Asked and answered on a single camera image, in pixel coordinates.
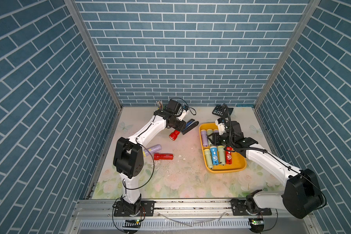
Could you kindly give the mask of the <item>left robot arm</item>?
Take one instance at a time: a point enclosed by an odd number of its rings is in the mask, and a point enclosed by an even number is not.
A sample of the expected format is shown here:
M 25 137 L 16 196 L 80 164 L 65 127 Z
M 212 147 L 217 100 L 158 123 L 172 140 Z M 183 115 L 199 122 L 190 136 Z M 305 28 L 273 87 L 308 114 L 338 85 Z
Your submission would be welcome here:
M 121 137 L 117 141 L 113 165 L 120 174 L 123 185 L 123 195 L 118 207 L 127 216 L 135 216 L 143 211 L 139 191 L 143 185 L 139 185 L 137 176 L 144 167 L 143 152 L 149 152 L 146 145 L 164 129 L 173 128 L 179 132 L 184 130 L 186 127 L 184 118 L 192 110 L 187 103 L 181 104 L 176 98 L 170 99 L 166 106 L 159 101 L 158 106 L 146 125 L 132 136 Z

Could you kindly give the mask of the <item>blue white flashlight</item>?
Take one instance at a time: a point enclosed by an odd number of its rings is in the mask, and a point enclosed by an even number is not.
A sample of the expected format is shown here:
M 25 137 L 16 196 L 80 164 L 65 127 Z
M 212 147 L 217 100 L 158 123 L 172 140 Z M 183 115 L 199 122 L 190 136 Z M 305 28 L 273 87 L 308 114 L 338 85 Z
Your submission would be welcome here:
M 210 147 L 211 151 L 211 156 L 212 156 L 212 163 L 213 165 L 219 165 L 219 159 L 218 159 L 218 150 L 216 146 L 211 146 Z

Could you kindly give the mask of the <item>red flashlight white rim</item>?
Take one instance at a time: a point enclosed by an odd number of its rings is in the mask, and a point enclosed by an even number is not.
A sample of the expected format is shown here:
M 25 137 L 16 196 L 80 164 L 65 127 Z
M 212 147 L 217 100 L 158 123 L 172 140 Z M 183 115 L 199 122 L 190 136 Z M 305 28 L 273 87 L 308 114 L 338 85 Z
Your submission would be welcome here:
M 226 164 L 231 165 L 232 164 L 232 147 L 226 147 L 225 148 L 225 160 Z

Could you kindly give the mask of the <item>small red flashlight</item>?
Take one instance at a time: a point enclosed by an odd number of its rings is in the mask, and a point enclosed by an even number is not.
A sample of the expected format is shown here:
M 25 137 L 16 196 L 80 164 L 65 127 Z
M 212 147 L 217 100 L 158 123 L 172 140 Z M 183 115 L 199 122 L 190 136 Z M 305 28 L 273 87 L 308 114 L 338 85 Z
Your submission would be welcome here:
M 179 136 L 180 134 L 180 131 L 177 131 L 175 130 L 174 132 L 172 132 L 170 135 L 169 135 L 169 138 L 172 140 L 172 141 L 175 141 L 177 139 L 177 137 Z

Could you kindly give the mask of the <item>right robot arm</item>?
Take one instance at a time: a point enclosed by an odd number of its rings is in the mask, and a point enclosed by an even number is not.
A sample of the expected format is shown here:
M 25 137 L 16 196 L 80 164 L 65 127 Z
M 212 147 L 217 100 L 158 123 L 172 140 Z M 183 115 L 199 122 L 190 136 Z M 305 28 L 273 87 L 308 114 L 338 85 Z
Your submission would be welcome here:
M 255 162 L 284 186 L 284 191 L 256 190 L 247 195 L 247 212 L 257 214 L 262 209 L 287 210 L 292 216 L 302 219 L 327 205 L 314 171 L 300 169 L 281 160 L 251 137 L 237 139 L 229 138 L 227 133 L 213 133 L 208 139 L 215 146 L 224 146 L 226 152 L 240 153 Z

